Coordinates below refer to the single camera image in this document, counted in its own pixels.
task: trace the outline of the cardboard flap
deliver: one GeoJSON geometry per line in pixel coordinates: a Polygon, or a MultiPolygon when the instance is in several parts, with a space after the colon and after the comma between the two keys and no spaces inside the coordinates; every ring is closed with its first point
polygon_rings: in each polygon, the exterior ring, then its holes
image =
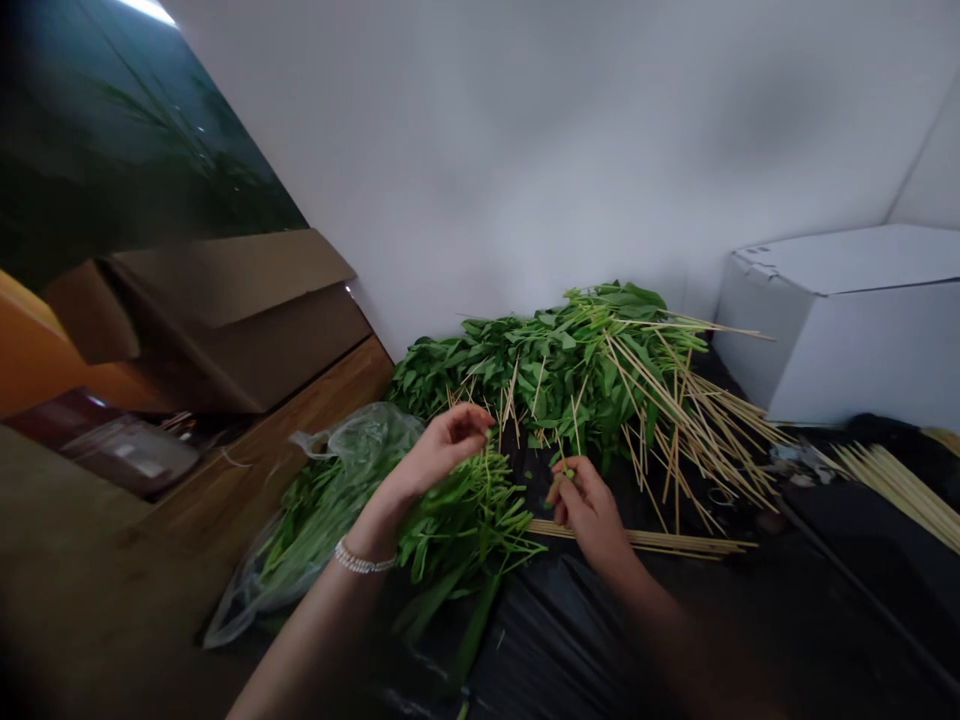
{"type": "Polygon", "coordinates": [[[736,251],[768,276],[818,295],[838,295],[960,277],[960,233],[884,225],[791,238],[736,251]]]}
{"type": "Polygon", "coordinates": [[[133,321],[96,260],[87,260],[57,277],[42,297],[90,365],[140,355],[133,321]]]}
{"type": "Polygon", "coordinates": [[[183,243],[112,257],[164,304],[211,328],[356,277],[313,229],[183,243]]]}

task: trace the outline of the white wall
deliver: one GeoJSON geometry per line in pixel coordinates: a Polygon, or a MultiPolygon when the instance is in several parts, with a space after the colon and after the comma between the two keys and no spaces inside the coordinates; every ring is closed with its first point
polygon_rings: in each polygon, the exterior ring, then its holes
{"type": "Polygon", "coordinates": [[[960,230],[960,76],[954,79],[890,222],[960,230]]]}
{"type": "Polygon", "coordinates": [[[948,0],[166,0],[396,358],[619,277],[712,317],[732,248],[880,224],[948,0]]]}

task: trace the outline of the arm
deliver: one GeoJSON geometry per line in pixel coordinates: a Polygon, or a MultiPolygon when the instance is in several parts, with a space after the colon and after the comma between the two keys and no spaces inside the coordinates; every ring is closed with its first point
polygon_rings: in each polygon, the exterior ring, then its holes
{"type": "MultiPolygon", "coordinates": [[[[393,558],[407,510],[456,465],[484,448],[492,424],[489,413],[468,404],[436,417],[344,538],[350,554],[372,562],[393,558]]],[[[299,717],[311,701],[342,688],[384,576],[356,573],[331,560],[283,626],[227,720],[299,717]]]]}
{"type": "Polygon", "coordinates": [[[696,625],[637,558],[630,546],[610,488],[585,457],[566,458],[553,468],[547,502],[555,520],[571,527],[587,562],[649,643],[664,679],[694,718],[784,718],[712,662],[696,625]],[[573,481],[562,471],[574,470],[573,481]]]}

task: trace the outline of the bag of vegetables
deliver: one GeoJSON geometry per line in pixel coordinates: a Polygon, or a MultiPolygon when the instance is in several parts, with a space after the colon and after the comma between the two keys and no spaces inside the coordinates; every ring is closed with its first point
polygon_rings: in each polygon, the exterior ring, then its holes
{"type": "Polygon", "coordinates": [[[240,636],[258,613],[302,598],[374,491],[410,451],[423,424],[390,403],[357,410],[317,435],[297,433],[310,463],[287,490],[281,513],[234,573],[203,638],[204,648],[240,636]],[[314,448],[326,445],[321,454],[314,448]]]}

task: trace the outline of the woman's right hand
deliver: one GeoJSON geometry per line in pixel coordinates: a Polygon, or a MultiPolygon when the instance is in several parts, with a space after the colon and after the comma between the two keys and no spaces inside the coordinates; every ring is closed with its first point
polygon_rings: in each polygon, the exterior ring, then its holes
{"type": "Polygon", "coordinates": [[[642,567],[623,529],[617,502],[597,469],[585,457],[568,457],[553,467],[547,502],[556,508],[554,522],[573,530],[590,567],[604,580],[642,567]],[[573,478],[564,474],[573,470],[573,478]]]}

